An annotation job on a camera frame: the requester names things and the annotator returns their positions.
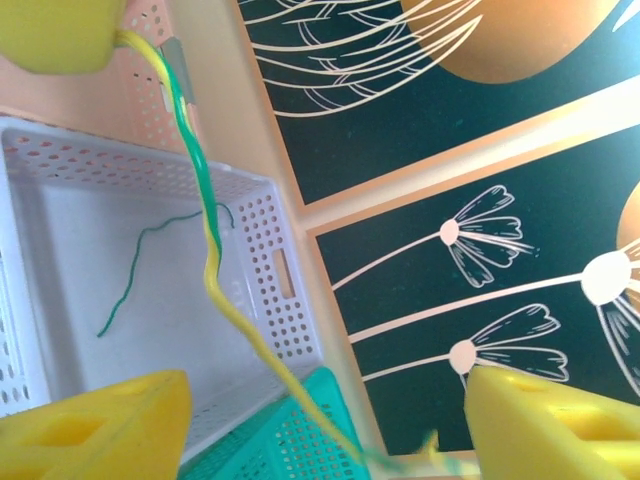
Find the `teal mesh plastic basket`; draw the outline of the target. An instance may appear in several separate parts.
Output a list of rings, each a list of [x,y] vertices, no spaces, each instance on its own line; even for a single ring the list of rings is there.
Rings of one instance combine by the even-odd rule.
[[[177,480],[371,480],[264,371],[198,400]]]

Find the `lilac perforated plastic basket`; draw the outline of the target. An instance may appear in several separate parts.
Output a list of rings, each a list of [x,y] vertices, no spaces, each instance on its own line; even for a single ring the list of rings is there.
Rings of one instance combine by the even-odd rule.
[[[165,369],[194,407],[272,373],[205,258],[185,155],[0,118],[0,418]]]

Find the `pink perforated plastic basket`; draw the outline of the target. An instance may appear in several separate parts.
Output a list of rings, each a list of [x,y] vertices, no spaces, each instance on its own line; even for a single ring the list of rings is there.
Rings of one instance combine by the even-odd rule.
[[[164,41],[177,37],[167,0],[127,0],[122,27],[137,32],[159,51]],[[186,107],[190,126],[198,134],[195,103]],[[128,47],[114,53],[109,65],[97,73],[70,76],[33,74],[0,55],[0,115],[185,151],[164,85],[147,61]]]

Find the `grey basket label clip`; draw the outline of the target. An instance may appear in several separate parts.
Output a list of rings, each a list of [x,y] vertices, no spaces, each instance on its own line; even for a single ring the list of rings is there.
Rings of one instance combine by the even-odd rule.
[[[194,104],[193,88],[181,41],[177,37],[172,36],[161,44],[160,50],[173,69],[185,102],[187,104]]]

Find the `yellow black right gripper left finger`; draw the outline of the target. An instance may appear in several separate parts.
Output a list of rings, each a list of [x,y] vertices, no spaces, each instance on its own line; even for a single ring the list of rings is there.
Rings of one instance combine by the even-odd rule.
[[[187,374],[163,370],[0,419],[0,480],[176,480]]]

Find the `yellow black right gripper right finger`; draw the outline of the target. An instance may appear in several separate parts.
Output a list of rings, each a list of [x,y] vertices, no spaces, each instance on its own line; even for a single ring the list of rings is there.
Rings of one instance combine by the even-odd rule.
[[[640,480],[640,406],[475,367],[464,412],[483,480]]]

